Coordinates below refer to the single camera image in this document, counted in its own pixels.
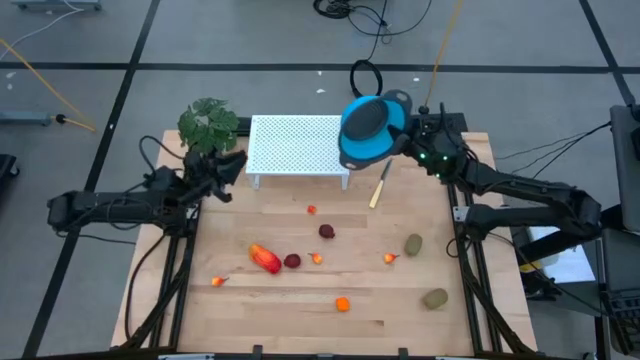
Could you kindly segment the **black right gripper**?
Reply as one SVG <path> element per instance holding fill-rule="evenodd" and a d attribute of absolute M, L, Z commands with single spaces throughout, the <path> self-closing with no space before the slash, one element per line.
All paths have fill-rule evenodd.
<path fill-rule="evenodd" d="M 427 174 L 440 180 L 461 180 L 468 167 L 468 147 L 455 132 L 453 117 L 447 113 L 412 115 L 407 154 Z"/>

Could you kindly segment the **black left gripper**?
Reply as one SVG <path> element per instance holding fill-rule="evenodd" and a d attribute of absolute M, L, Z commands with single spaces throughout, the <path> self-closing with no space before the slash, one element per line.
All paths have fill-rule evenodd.
<path fill-rule="evenodd" d="M 247 160 L 245 150 L 224 155 L 189 150 L 183 159 L 186 191 L 182 195 L 182 202 L 194 203 L 211 195 L 223 203 L 231 202 L 232 195 L 226 193 L 224 188 L 227 184 L 236 183 Z"/>

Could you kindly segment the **blue grey collapsible bowl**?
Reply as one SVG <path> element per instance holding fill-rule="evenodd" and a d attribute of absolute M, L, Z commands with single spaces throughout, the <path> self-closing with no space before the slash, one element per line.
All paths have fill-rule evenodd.
<path fill-rule="evenodd" d="M 338 135 L 339 162 L 361 170 L 400 153 L 409 138 L 412 99 L 402 90 L 380 96 L 363 96 L 341 115 Z"/>

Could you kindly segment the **red orange mango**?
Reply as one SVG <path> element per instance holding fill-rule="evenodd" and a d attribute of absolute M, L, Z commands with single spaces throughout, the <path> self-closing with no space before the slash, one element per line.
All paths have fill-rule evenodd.
<path fill-rule="evenodd" d="M 248 256 L 253 263 L 271 274 L 278 274 L 282 268 L 280 258 L 258 244 L 251 244 L 249 246 Z"/>

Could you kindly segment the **green potted plant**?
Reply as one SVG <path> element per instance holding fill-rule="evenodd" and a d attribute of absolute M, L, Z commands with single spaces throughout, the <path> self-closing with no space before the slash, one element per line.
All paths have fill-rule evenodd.
<path fill-rule="evenodd" d="M 188 105 L 177 123 L 182 146 L 203 154 L 232 150 L 237 143 L 240 121 L 226 105 L 226 100 L 211 97 Z"/>

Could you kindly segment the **white perforated metal rack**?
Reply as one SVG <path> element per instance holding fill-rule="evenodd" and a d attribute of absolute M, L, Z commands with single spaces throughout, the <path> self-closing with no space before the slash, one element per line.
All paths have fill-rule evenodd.
<path fill-rule="evenodd" d="M 263 176 L 329 176 L 346 189 L 350 171 L 339 161 L 339 115 L 254 115 L 245 167 L 257 189 Z"/>

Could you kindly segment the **white sheet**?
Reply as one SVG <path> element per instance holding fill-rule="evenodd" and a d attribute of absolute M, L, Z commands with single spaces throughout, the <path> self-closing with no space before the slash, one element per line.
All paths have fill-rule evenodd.
<path fill-rule="evenodd" d="M 534 266 L 557 284 L 594 282 L 595 276 L 581 245 L 536 260 Z"/>

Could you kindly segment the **grey cabinet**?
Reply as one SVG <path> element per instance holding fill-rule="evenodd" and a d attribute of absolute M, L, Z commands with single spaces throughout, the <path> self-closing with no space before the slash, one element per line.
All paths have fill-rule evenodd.
<path fill-rule="evenodd" d="M 628 106 L 609 110 L 624 226 L 640 232 L 640 114 Z"/>

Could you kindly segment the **grey stand foot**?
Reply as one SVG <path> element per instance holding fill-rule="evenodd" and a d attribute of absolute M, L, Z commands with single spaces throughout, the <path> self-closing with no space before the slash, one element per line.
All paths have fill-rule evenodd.
<path fill-rule="evenodd" d="M 0 111 L 0 124 L 49 126 L 52 117 L 47 112 Z"/>
<path fill-rule="evenodd" d="M 10 0 L 12 5 L 21 10 L 68 8 L 75 10 L 102 10 L 101 0 Z"/>

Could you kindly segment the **black floor object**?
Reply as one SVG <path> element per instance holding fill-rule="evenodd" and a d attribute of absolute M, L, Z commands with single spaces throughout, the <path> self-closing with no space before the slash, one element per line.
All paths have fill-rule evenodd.
<path fill-rule="evenodd" d="M 15 178 L 19 174 L 17 158 L 9 154 L 0 154 L 0 180 Z"/>

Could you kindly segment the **black metal table frame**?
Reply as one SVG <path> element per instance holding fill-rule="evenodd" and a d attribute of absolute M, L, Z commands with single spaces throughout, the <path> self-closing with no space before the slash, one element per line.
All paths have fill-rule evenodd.
<path fill-rule="evenodd" d="M 347 190 L 334 177 L 267 177 L 259 188 L 241 177 L 228 204 L 207 199 L 194 240 L 140 230 L 131 264 L 135 288 L 118 321 L 138 327 L 158 297 L 166 270 L 191 261 L 184 290 L 170 301 L 146 347 L 246 354 L 472 356 L 493 349 L 487 317 L 464 289 L 455 256 L 448 191 L 407 158 L 391 166 L 375 209 L 370 199 L 385 166 L 355 172 Z M 315 215 L 307 206 L 317 208 Z M 329 224 L 333 239 L 318 229 Z M 408 257 L 411 234 L 423 238 Z M 271 274 L 248 256 L 258 244 L 282 261 Z M 309 253 L 319 253 L 314 264 Z M 385 264 L 385 253 L 399 254 Z M 301 265 L 283 264 L 298 254 Z M 213 277 L 228 277 L 213 287 Z M 443 288 L 448 302 L 429 310 L 422 297 Z M 350 310 L 335 300 L 347 297 Z"/>

